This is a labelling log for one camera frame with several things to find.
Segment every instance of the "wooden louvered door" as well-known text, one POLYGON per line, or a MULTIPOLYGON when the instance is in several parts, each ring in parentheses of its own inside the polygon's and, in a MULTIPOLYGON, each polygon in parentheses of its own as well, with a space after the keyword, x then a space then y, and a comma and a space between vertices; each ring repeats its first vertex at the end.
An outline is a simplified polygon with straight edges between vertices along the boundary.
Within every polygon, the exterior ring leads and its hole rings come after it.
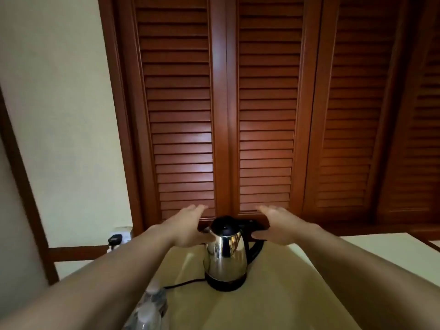
POLYGON ((440 15, 427 0, 378 207, 382 222, 438 221, 440 214, 440 15))
POLYGON ((205 217, 218 214, 216 205, 226 214, 229 178, 215 177, 213 135, 217 127, 217 173, 228 174, 228 156, 223 155, 228 131, 222 127, 227 124, 227 107, 218 106, 221 88, 213 95, 221 78, 213 79, 211 62, 215 58, 217 68, 225 69, 226 58, 221 56, 226 49, 211 49, 212 42, 222 38, 221 30, 210 34, 208 0, 118 0, 118 10, 146 225, 194 203, 209 206, 205 217), (221 206, 216 204, 218 194, 221 206))
POLYGON ((304 216, 370 217, 408 0, 324 0, 304 216))
POLYGON ((321 0, 229 0, 233 214, 300 214, 321 0))

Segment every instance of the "black kettle lid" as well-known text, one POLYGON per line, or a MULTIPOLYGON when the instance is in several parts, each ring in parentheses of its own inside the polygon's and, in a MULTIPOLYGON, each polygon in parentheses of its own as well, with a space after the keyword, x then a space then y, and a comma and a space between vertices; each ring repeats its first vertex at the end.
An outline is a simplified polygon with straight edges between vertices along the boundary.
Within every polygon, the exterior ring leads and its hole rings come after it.
POLYGON ((240 231, 237 220, 232 216, 219 216, 211 224, 211 231, 217 236, 232 236, 240 231))

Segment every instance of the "table surface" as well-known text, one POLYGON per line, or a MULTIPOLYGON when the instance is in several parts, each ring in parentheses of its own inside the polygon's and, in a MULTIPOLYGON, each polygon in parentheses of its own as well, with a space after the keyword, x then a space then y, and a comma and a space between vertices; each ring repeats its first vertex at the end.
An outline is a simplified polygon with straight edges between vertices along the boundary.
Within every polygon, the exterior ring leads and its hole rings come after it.
MULTIPOLYGON (((344 239, 440 286, 440 253, 408 234, 344 239)), ((173 248, 156 277, 162 285, 202 278, 204 247, 173 248)), ((234 292, 205 282, 168 291, 171 329, 359 329, 297 245, 265 243, 234 292)))

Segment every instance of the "forearm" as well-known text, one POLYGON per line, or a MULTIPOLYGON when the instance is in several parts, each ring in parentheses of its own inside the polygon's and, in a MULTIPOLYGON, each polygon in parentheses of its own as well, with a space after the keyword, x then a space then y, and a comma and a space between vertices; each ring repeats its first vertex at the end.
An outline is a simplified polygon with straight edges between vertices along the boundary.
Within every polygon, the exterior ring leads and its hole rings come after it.
POLYGON ((295 241, 363 330, 440 328, 440 288, 316 225, 295 241))
POLYGON ((54 285, 2 329, 95 329, 109 313, 120 329, 172 244, 167 227, 155 227, 54 285))

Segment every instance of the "black cable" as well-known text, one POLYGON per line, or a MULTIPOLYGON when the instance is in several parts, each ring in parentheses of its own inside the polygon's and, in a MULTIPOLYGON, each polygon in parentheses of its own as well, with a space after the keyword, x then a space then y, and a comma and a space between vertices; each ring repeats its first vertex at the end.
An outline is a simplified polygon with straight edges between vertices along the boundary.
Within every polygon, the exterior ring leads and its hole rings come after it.
POLYGON ((206 279, 205 278, 193 279, 193 280, 185 281, 184 283, 180 283, 180 284, 177 284, 177 285, 165 286, 164 288, 165 289, 172 289, 172 288, 180 287, 180 286, 187 285, 187 284, 190 284, 190 283, 196 283, 198 281, 206 281, 206 279))

